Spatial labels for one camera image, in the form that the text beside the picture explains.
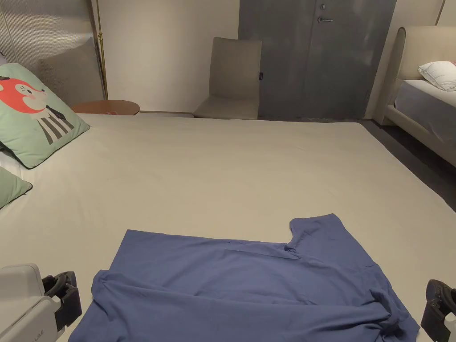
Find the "white pillow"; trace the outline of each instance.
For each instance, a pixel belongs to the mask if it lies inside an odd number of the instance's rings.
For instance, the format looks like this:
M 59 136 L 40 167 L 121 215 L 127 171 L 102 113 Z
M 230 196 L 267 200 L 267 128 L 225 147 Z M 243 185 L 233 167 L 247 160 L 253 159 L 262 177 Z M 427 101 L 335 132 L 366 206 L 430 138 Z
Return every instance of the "white pillow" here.
M 456 62 L 440 61 L 422 65 L 418 71 L 433 86 L 447 92 L 456 91 Z

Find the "chair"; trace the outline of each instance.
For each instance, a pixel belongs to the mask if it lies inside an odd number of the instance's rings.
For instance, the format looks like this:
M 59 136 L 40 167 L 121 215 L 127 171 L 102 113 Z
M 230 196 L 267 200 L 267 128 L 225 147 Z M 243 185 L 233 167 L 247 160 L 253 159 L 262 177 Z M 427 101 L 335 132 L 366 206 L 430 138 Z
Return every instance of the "chair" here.
M 214 38 L 209 97 L 197 118 L 258 118 L 261 41 Z

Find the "door handle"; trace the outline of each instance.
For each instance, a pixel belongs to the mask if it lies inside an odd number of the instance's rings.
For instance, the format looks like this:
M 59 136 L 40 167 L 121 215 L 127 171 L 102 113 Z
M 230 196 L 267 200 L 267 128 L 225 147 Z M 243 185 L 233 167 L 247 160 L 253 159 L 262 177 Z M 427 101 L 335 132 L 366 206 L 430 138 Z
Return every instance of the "door handle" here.
M 318 17 L 317 21 L 319 23 L 322 23 L 322 22 L 333 22 L 334 20 L 333 19 L 323 18 L 322 16 L 320 16 L 320 17 Z

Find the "cartoon fox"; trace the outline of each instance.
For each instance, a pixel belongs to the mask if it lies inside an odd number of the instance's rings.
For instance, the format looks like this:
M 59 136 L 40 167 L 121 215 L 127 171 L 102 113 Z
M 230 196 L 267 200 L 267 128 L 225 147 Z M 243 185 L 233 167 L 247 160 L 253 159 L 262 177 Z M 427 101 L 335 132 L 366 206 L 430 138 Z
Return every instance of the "cartoon fox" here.
M 74 126 L 65 116 L 47 105 L 47 94 L 27 82 L 0 76 L 0 101 L 38 121 L 49 145 L 62 138 Z

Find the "upholstered headboard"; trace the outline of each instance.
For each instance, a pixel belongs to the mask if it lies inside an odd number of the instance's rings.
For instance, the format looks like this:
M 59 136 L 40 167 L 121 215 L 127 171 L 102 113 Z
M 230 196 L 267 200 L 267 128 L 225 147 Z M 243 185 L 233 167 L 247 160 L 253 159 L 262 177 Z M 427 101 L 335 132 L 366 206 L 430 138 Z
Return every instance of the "upholstered headboard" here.
M 401 27 L 391 52 L 375 119 L 383 122 L 386 107 L 394 104 L 403 80 L 422 79 L 418 72 L 420 65 L 451 60 L 456 60 L 456 27 Z

